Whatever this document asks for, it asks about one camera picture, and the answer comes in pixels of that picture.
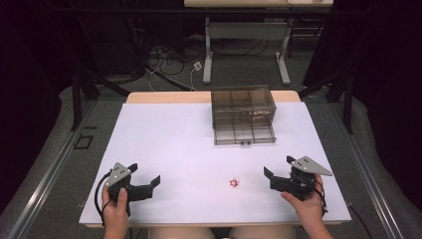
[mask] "human hand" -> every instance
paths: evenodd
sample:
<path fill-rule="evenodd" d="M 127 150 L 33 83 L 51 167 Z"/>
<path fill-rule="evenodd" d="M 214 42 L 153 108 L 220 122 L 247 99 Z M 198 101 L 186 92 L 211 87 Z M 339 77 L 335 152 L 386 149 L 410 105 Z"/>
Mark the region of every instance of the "human hand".
<path fill-rule="evenodd" d="M 128 226 L 128 216 L 126 213 L 127 191 L 124 188 L 118 193 L 118 200 L 110 201 L 108 187 L 103 187 L 103 218 L 105 222 L 105 239 L 124 238 Z"/>
<path fill-rule="evenodd" d="M 316 190 L 322 192 L 322 179 L 316 174 Z M 310 238 L 332 238 L 322 222 L 322 200 L 319 195 L 313 191 L 304 200 L 300 201 L 289 192 L 282 192 L 285 198 L 296 210 L 299 220 L 302 222 Z"/>

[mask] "black cable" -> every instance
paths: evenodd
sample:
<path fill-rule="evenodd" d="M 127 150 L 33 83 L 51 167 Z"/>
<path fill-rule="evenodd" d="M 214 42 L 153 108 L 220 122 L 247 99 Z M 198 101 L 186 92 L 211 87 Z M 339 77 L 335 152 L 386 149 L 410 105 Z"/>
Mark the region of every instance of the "black cable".
<path fill-rule="evenodd" d="M 177 87 L 178 89 L 180 89 L 180 90 L 182 90 L 182 91 L 191 91 L 191 88 L 190 88 L 190 87 L 188 87 L 188 86 L 186 86 L 186 85 L 184 85 L 184 84 L 181 84 L 181 83 L 179 83 L 179 82 L 177 82 L 177 81 L 174 81 L 174 80 L 172 80 L 172 79 L 170 79 L 170 78 L 167 78 L 166 76 L 164 76 L 164 75 L 163 75 L 163 74 L 161 74 L 160 72 L 157 72 L 157 71 L 151 71 L 151 68 L 149 68 L 149 66 L 148 66 L 147 70 L 149 71 L 149 73 L 150 73 L 150 74 L 151 74 L 151 73 L 155 74 L 157 77 L 161 78 L 162 80 L 164 80 L 164 81 L 166 81 L 167 83 L 169 83 L 169 84 L 171 84 L 171 85 L 173 85 L 173 86 Z"/>
<path fill-rule="evenodd" d="M 319 184 L 320 189 L 321 189 L 321 191 L 322 191 L 322 195 L 323 195 L 323 197 L 325 198 L 325 191 L 323 190 L 323 186 L 322 186 L 322 184 L 321 184 L 318 180 L 316 180 L 316 182 L 317 182 L 317 184 Z"/>
<path fill-rule="evenodd" d="M 149 66 L 156 67 L 156 66 L 158 66 L 158 64 L 159 64 L 159 62 L 160 62 L 161 59 L 165 59 L 165 58 L 150 57 L 150 58 L 148 58 L 148 64 L 149 64 Z M 157 63 L 151 63 L 149 60 L 157 60 Z"/>
<path fill-rule="evenodd" d="M 136 238 L 135 239 L 138 239 L 139 238 L 141 231 L 142 231 L 142 228 L 139 228 L 139 231 L 137 232 L 137 235 L 136 235 Z"/>
<path fill-rule="evenodd" d="M 102 213 L 100 214 L 100 217 L 102 218 L 102 224 L 103 224 L 103 227 L 106 227 L 106 224 L 105 224 L 105 218 L 104 218 L 104 211 L 105 211 L 105 208 L 108 206 L 108 204 L 109 203 L 111 203 L 114 199 L 116 199 L 115 197 L 114 198 L 112 198 L 112 199 L 110 199 L 104 206 L 103 206 L 103 209 L 102 209 Z"/>
<path fill-rule="evenodd" d="M 221 50 L 215 50 L 215 48 L 213 48 L 213 45 L 220 45 L 221 46 Z M 218 41 L 212 41 L 211 42 L 211 52 L 213 52 L 213 53 L 219 53 L 219 52 L 223 52 L 224 51 L 224 43 L 222 43 L 222 42 L 218 42 Z"/>
<path fill-rule="evenodd" d="M 188 59 L 188 60 L 183 60 L 183 59 L 180 59 L 180 58 L 177 58 L 177 57 L 165 57 L 164 59 L 165 60 L 169 60 L 169 59 L 171 59 L 171 60 L 175 60 L 175 61 L 178 61 L 178 62 L 180 62 L 180 63 L 190 63 L 190 62 L 192 62 L 192 61 L 194 61 L 195 59 L 197 59 L 199 56 L 200 56 L 200 54 L 201 53 L 203 53 L 204 52 L 204 50 L 201 50 L 201 49 L 195 49 L 195 48 L 193 48 L 193 47 L 186 47 L 186 48 L 190 48 L 190 49 L 194 49 L 194 50 L 196 50 L 196 51 L 198 51 L 198 54 L 196 55 L 196 56 L 194 56 L 192 59 Z M 167 52 L 169 52 L 170 51 L 170 49 L 169 48 L 167 48 L 166 50 L 165 49 L 163 49 L 162 47 L 160 47 L 160 48 L 158 48 L 157 50 L 155 50 L 155 55 L 158 55 L 157 57 L 151 57 L 150 59 L 161 59 L 161 58 L 159 58 L 159 55 L 160 54 L 164 54 L 164 53 L 167 53 Z"/>
<path fill-rule="evenodd" d="M 98 197 L 99 197 L 100 186 L 103 184 L 103 181 L 106 178 L 109 177 L 110 174 L 111 174 L 111 169 L 100 180 L 100 182 L 99 182 L 99 184 L 97 185 L 97 188 L 96 188 L 96 193 L 94 194 L 94 205 L 96 206 L 96 209 L 97 209 L 97 212 L 99 213 L 99 216 L 102 218 L 103 226 L 105 226 L 105 223 L 104 223 L 104 220 L 103 220 L 103 211 L 100 209 Z"/>
<path fill-rule="evenodd" d="M 323 195 L 321 192 L 319 192 L 316 188 L 314 188 L 314 192 L 316 192 L 316 194 L 322 200 L 322 216 L 324 216 L 326 213 L 328 213 L 328 210 L 326 210 L 325 195 Z"/>
<path fill-rule="evenodd" d="M 370 234 L 369 228 L 363 222 L 362 218 L 357 213 L 357 211 L 353 208 L 353 206 L 351 205 L 351 202 L 347 198 L 346 198 L 346 205 L 347 205 L 348 208 L 351 209 L 351 211 L 353 211 L 354 215 L 356 215 L 356 217 L 359 219 L 360 223 L 363 225 L 363 228 L 365 229 L 366 233 L 368 234 L 369 239 L 372 239 L 373 237 L 372 237 L 372 234 Z"/>
<path fill-rule="evenodd" d="M 261 53 L 263 53 L 267 49 L 267 47 L 268 47 L 268 39 L 266 40 L 266 44 L 264 46 L 264 49 L 262 49 L 260 52 L 254 53 L 254 54 L 249 54 L 249 53 L 252 52 L 255 48 L 257 48 L 263 42 L 263 40 L 264 39 L 261 39 L 257 44 L 255 44 L 255 46 L 253 46 L 251 49 L 249 49 L 245 53 L 234 54 L 234 53 L 222 53 L 222 52 L 218 52 L 218 53 L 215 53 L 215 55 L 218 55 L 218 56 L 258 56 L 258 55 L 260 55 Z"/>
<path fill-rule="evenodd" d="M 163 70 L 162 70 L 162 68 L 160 68 L 159 69 L 159 71 L 162 73 L 162 74 L 164 74 L 164 75 L 168 75 L 168 76 L 175 76 L 175 75 L 178 75 L 178 74 L 180 74 L 180 73 L 182 73 L 183 72 L 183 70 L 184 70 L 184 63 L 181 63 L 182 64 L 182 68 L 179 70 L 179 71 L 177 71 L 177 72 L 175 72 L 175 73 L 166 73 L 166 72 L 164 72 Z"/>

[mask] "white tabletop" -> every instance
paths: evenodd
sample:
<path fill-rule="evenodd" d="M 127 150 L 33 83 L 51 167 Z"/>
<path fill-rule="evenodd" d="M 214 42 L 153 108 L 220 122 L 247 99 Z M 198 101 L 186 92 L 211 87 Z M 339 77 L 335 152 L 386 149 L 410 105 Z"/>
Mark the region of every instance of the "white tabletop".
<path fill-rule="evenodd" d="M 132 226 L 236 226 L 296 224 L 292 206 L 270 189 L 264 166 L 289 177 L 286 156 L 311 157 L 331 170 L 304 103 L 276 103 L 277 141 L 214 145 L 211 104 L 125 104 L 122 107 L 80 223 L 98 226 L 94 191 L 118 161 L 138 164 L 132 185 L 161 175 L 151 199 L 130 203 Z M 239 178 L 238 187 L 230 180 Z M 323 176 L 329 213 L 326 223 L 349 221 L 334 176 Z"/>
<path fill-rule="evenodd" d="M 184 0 L 185 7 L 327 7 L 333 0 Z"/>

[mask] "white table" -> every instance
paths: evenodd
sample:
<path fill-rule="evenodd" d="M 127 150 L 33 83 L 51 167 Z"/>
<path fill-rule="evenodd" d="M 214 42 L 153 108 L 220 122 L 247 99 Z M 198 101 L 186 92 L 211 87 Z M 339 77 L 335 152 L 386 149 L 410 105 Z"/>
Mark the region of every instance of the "white table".
<path fill-rule="evenodd" d="M 101 225 L 94 207 L 94 191 L 101 177 L 118 161 L 125 166 L 138 164 L 138 171 L 132 174 L 132 185 L 149 184 L 161 175 L 161 184 L 154 189 L 151 199 L 130 203 L 130 226 L 298 224 L 292 206 L 281 198 L 280 192 L 270 189 L 264 166 L 278 176 L 289 177 L 291 168 L 286 156 L 307 155 L 331 168 L 306 105 L 292 102 L 289 97 L 292 92 L 286 93 L 287 97 L 275 98 L 276 102 L 288 101 L 277 102 L 273 123 L 277 141 L 250 146 L 214 145 L 210 93 L 176 94 L 177 102 L 184 96 L 193 103 L 169 104 L 171 97 L 167 97 L 166 101 L 124 104 L 80 223 Z M 235 177 L 240 179 L 238 187 L 230 185 Z M 334 176 L 322 179 L 329 210 L 324 222 L 349 221 L 335 172 Z"/>
<path fill-rule="evenodd" d="M 192 8 L 312 8 L 329 9 L 333 0 L 185 0 L 185 7 Z M 285 23 L 211 23 L 205 19 L 206 57 L 203 83 L 211 82 L 212 52 L 211 39 L 269 39 L 282 40 L 281 51 L 276 53 L 282 83 L 291 81 L 286 68 L 285 54 L 292 31 L 293 19 Z"/>

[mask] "small red object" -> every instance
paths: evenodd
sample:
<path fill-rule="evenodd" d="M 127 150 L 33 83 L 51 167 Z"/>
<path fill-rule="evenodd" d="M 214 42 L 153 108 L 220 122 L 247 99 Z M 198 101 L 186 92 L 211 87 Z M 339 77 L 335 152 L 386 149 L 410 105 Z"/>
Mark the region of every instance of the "small red object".
<path fill-rule="evenodd" d="M 232 185 L 232 187 L 237 187 L 239 186 L 239 178 L 233 178 L 232 180 L 230 180 L 230 185 Z"/>

